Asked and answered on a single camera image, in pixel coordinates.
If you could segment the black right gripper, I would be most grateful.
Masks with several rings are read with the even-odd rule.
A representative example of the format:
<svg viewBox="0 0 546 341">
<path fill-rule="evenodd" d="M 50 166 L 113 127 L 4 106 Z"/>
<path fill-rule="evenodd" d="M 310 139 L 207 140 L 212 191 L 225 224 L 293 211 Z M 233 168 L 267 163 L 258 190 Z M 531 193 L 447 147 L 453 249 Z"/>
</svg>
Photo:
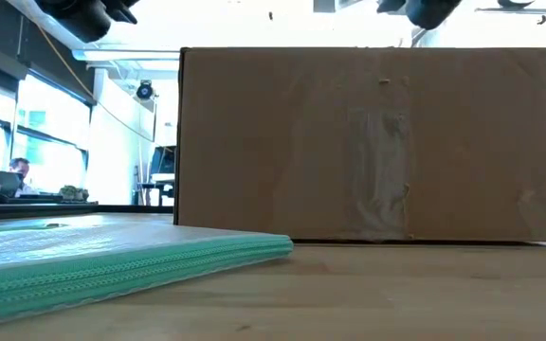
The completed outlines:
<svg viewBox="0 0 546 341">
<path fill-rule="evenodd" d="M 407 0 L 406 14 L 419 28 L 433 30 L 461 4 L 462 0 Z"/>
</svg>

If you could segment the small potted plant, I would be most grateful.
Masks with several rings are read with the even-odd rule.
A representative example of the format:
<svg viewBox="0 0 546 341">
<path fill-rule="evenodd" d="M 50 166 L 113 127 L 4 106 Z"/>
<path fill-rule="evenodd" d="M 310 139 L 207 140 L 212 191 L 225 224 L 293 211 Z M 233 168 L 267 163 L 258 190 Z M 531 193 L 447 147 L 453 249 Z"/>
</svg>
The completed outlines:
<svg viewBox="0 0 546 341">
<path fill-rule="evenodd" d="M 77 188 L 70 185 L 65 185 L 60 188 L 59 193 L 65 201 L 86 202 L 89 198 L 89 191 L 85 188 Z"/>
</svg>

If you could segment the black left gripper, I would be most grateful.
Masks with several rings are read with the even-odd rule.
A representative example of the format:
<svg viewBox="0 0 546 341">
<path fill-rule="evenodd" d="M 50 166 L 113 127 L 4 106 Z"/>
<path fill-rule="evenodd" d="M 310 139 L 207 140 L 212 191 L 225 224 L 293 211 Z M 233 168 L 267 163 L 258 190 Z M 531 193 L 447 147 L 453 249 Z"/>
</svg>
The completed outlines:
<svg viewBox="0 0 546 341">
<path fill-rule="evenodd" d="M 54 18 L 83 43 L 103 38 L 113 22 L 135 25 L 130 11 L 139 0 L 34 0 L 39 9 Z"/>
</svg>

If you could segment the black aluminium table frame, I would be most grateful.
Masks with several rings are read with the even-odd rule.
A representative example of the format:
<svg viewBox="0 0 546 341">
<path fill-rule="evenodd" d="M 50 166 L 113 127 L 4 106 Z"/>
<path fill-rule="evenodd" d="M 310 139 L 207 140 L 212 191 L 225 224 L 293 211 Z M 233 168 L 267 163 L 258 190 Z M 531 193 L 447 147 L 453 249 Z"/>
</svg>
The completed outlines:
<svg viewBox="0 0 546 341">
<path fill-rule="evenodd" d="M 120 206 L 92 204 L 0 205 L 0 220 L 30 219 L 92 213 L 174 214 L 174 206 Z"/>
</svg>

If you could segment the person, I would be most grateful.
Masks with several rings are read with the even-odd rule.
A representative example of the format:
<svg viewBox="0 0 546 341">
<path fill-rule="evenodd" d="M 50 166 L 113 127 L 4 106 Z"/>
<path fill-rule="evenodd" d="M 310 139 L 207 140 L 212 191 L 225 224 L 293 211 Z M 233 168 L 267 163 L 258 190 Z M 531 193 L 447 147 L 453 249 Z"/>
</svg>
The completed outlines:
<svg viewBox="0 0 546 341">
<path fill-rule="evenodd" d="M 20 185 L 15 191 L 14 196 L 19 198 L 22 195 L 38 195 L 39 191 L 30 185 L 25 180 L 27 179 L 28 172 L 30 170 L 29 161 L 22 157 L 12 158 L 9 162 L 9 171 L 18 174 L 20 179 Z"/>
</svg>

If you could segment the brown cardboard box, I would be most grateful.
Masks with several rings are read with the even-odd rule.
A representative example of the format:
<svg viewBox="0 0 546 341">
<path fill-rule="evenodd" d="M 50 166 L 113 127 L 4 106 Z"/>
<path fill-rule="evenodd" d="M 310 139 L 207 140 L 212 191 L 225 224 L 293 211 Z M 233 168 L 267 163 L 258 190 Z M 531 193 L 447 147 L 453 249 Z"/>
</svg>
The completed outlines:
<svg viewBox="0 0 546 341">
<path fill-rule="evenodd" d="M 546 49 L 191 47 L 178 224 L 546 242 Z"/>
</svg>

